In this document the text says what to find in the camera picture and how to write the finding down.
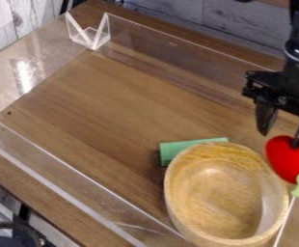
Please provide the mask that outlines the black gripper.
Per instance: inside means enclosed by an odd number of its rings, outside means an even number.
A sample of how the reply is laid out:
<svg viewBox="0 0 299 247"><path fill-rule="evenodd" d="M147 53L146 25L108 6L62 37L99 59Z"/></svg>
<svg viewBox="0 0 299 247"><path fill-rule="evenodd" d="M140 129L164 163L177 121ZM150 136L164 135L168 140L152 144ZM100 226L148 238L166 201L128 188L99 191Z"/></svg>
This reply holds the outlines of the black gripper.
<svg viewBox="0 0 299 247"><path fill-rule="evenodd" d="M267 135L275 124L279 109L299 117L299 63L287 61L282 71L249 70L245 73L246 85L243 95L259 97L257 102L257 129ZM293 148L299 149L299 129Z"/></svg>

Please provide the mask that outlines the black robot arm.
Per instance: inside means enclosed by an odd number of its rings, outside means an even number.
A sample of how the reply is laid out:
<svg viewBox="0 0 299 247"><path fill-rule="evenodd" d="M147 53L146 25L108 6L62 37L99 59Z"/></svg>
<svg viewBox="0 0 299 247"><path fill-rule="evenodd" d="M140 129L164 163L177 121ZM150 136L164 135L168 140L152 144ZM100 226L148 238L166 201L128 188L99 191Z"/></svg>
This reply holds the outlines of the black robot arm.
<svg viewBox="0 0 299 247"><path fill-rule="evenodd" d="M250 70L245 74L243 96L254 100L257 129L262 135L273 129L279 110L299 117L299 0L290 0L290 24L282 71ZM299 149L299 128L290 146Z"/></svg>

